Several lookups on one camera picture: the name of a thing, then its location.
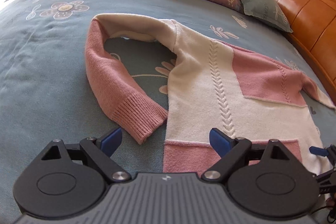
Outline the pink and cream knit sweater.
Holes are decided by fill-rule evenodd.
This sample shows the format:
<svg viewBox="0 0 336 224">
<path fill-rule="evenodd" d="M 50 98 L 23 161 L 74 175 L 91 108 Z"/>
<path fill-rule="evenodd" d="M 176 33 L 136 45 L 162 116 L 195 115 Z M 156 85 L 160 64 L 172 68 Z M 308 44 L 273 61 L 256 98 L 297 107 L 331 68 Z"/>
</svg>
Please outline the pink and cream knit sweater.
<svg viewBox="0 0 336 224">
<path fill-rule="evenodd" d="M 169 65 L 167 109 L 152 100 L 123 63 L 104 48 L 126 37 L 160 42 L 177 59 Z M 85 67 L 104 114 L 142 144 L 166 125 L 163 170 L 203 173 L 218 157 L 209 133 L 256 144 L 283 141 L 311 172 L 329 169 L 310 153 L 322 141 L 303 94 L 335 109 L 330 98 L 302 71 L 256 52 L 209 38 L 175 20 L 134 14 L 99 14 L 89 27 Z"/>
</svg>

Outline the blue floral bed sheet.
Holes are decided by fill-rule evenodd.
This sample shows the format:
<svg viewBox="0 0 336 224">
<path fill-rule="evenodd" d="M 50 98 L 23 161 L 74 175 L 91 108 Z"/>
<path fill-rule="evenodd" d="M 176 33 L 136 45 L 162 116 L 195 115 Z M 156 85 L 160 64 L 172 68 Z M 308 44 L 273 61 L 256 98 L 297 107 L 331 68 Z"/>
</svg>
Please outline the blue floral bed sheet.
<svg viewBox="0 0 336 224">
<path fill-rule="evenodd" d="M 102 13 L 173 19 L 318 80 L 278 30 L 207 0 L 5 1 L 1 4 L 1 223 L 20 216 L 13 184 L 51 140 L 77 143 L 116 127 L 100 109 L 85 72 L 88 28 Z"/>
</svg>

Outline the orange wooden headboard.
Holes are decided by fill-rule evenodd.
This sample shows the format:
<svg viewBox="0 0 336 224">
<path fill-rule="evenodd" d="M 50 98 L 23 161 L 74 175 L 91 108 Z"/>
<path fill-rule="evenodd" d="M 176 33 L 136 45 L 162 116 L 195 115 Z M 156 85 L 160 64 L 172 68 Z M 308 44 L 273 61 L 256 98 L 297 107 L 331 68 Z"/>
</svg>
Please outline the orange wooden headboard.
<svg viewBox="0 0 336 224">
<path fill-rule="evenodd" d="M 288 19 L 287 39 L 335 100 L 335 0 L 276 0 Z"/>
</svg>

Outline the blue-green flowers pillow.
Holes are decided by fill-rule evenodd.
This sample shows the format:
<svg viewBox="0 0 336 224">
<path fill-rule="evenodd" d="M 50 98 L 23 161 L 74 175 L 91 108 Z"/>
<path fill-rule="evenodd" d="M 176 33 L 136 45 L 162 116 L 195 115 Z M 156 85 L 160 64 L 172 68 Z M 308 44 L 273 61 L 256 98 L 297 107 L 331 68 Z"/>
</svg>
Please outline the blue-green flowers pillow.
<svg viewBox="0 0 336 224">
<path fill-rule="evenodd" d="M 240 0 L 245 15 L 252 16 L 268 26 L 292 33 L 289 21 L 275 0 Z"/>
</svg>

